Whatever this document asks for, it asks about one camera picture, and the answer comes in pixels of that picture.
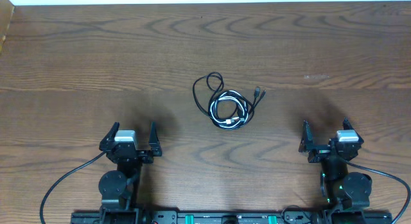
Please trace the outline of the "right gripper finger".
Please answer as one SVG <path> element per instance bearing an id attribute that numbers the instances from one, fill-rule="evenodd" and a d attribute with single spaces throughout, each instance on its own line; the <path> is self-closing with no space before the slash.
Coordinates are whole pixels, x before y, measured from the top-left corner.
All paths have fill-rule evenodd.
<path id="1" fill-rule="evenodd" d="M 299 145 L 299 152 L 309 152 L 313 149 L 313 136 L 310 125 L 307 121 L 304 121 L 302 127 L 302 138 Z"/>
<path id="2" fill-rule="evenodd" d="M 351 125 L 348 118 L 346 117 L 343 120 L 342 126 L 343 126 L 343 130 L 354 130 L 353 126 Z"/>

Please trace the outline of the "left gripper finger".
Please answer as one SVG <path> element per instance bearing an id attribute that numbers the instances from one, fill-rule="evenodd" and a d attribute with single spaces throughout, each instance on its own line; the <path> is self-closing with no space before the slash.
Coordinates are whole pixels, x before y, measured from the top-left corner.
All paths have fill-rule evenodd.
<path id="1" fill-rule="evenodd" d="M 157 129 L 155 122 L 151 123 L 150 136 L 149 136 L 149 146 L 153 152 L 160 152 L 160 142 L 157 136 Z"/>
<path id="2" fill-rule="evenodd" d="M 101 140 L 102 146 L 109 146 L 114 142 L 114 138 L 116 136 L 117 131 L 119 130 L 119 123 L 115 122 L 109 132 L 105 135 L 105 137 Z"/>

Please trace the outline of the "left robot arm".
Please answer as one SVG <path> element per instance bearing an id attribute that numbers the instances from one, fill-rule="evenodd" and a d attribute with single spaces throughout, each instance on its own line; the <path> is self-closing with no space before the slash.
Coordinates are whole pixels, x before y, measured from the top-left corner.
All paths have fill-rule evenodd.
<path id="1" fill-rule="evenodd" d="M 156 124 L 151 123 L 149 150 L 140 150 L 133 130 L 120 130 L 115 122 L 100 141 L 99 149 L 117 168 L 105 173 L 98 184 L 102 195 L 100 223 L 152 223 L 152 213 L 137 204 L 137 192 L 144 164 L 162 155 Z"/>

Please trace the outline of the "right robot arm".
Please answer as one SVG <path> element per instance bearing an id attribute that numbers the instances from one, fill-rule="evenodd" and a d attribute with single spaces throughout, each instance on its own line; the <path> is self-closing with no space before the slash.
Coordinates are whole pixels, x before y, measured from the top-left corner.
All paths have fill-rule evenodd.
<path id="1" fill-rule="evenodd" d="M 299 152 L 308 154 L 309 163 L 321 165 L 320 188 L 328 206 L 312 217 L 314 223 L 365 223 L 363 210 L 370 206 L 372 179 L 348 172 L 347 165 L 358 155 L 363 139 L 347 119 L 327 144 L 315 144 L 310 125 L 302 125 Z"/>

